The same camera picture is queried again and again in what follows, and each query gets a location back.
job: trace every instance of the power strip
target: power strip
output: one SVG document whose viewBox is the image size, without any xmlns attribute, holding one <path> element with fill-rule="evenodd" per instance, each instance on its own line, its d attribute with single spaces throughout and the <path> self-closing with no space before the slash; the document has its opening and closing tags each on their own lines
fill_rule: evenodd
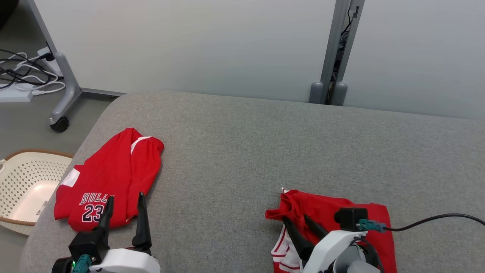
<svg viewBox="0 0 485 273">
<path fill-rule="evenodd" d="M 39 54 L 39 56 L 42 56 L 47 53 L 50 53 L 50 50 L 48 47 L 45 47 L 37 51 L 37 54 Z M 59 65 L 57 64 L 56 60 L 48 61 L 46 59 L 42 59 L 42 61 L 44 61 L 44 63 L 50 68 L 50 70 L 52 70 L 54 74 L 56 74 L 59 77 L 62 77 L 61 69 L 59 68 Z"/>
<path fill-rule="evenodd" d="M 31 84 L 18 84 L 21 88 L 34 88 Z M 32 99 L 32 91 L 18 90 L 15 85 L 11 85 L 6 89 L 0 89 L 0 102 L 30 102 Z"/>
</svg>

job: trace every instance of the red garment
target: red garment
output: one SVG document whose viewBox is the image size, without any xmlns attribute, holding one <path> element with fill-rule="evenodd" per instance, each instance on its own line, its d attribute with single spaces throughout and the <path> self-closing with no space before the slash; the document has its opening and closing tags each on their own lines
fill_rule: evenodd
<svg viewBox="0 0 485 273">
<path fill-rule="evenodd" d="M 127 128 L 113 136 L 84 165 L 75 165 L 56 191 L 54 218 L 68 218 L 74 231 L 92 230 L 108 197 L 114 196 L 110 228 L 138 215 L 138 194 L 145 195 L 157 175 L 163 143 Z"/>
<path fill-rule="evenodd" d="M 334 220 L 334 214 L 342 207 L 364 207 L 369 213 L 369 220 L 391 226 L 388 210 L 384 205 L 354 204 L 344 198 L 309 194 L 297 190 L 282 193 L 279 208 L 267 210 L 266 218 L 281 221 L 283 216 L 288 217 L 307 240 L 317 244 L 319 240 L 305 224 L 304 214 L 326 230 L 333 231 L 340 229 L 339 224 Z M 386 273 L 397 273 L 392 233 L 389 231 L 379 233 L 371 230 L 367 234 L 367 240 L 375 247 Z"/>
</svg>

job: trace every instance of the gray floor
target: gray floor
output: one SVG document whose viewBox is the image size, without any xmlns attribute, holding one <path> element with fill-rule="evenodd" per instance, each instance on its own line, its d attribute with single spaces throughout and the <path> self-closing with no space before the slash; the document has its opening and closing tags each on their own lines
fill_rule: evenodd
<svg viewBox="0 0 485 273">
<path fill-rule="evenodd" d="M 29 57 L 34 57 L 37 50 L 45 46 L 44 37 L 26 1 L 21 0 L 15 13 L 0 29 L 0 49 L 23 51 Z M 113 100 L 102 95 L 82 94 L 79 103 L 68 114 L 70 127 L 59 134 L 47 126 L 46 119 L 63 96 L 64 92 L 60 91 L 36 96 L 31 102 L 0 103 L 0 159 L 26 148 L 74 154 L 98 117 Z M 18 272 L 20 255 L 26 240 L 26 236 L 0 226 L 1 272 Z"/>
</svg>

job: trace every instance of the white partition panel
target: white partition panel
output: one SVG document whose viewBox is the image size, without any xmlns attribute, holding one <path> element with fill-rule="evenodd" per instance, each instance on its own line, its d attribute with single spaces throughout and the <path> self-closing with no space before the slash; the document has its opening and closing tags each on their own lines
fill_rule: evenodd
<svg viewBox="0 0 485 273">
<path fill-rule="evenodd" d="M 81 88 L 307 102 L 335 0 L 34 0 Z"/>
<path fill-rule="evenodd" d="M 485 2 L 367 0 L 344 106 L 485 119 Z"/>
</svg>

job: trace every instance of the black wheel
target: black wheel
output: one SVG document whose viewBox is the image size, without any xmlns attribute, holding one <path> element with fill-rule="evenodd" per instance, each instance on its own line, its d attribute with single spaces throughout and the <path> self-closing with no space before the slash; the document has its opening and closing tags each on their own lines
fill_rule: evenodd
<svg viewBox="0 0 485 273">
<path fill-rule="evenodd" d="M 50 128 L 58 133 L 64 132 L 69 127 L 69 120 L 66 117 L 61 117 Z"/>
</svg>

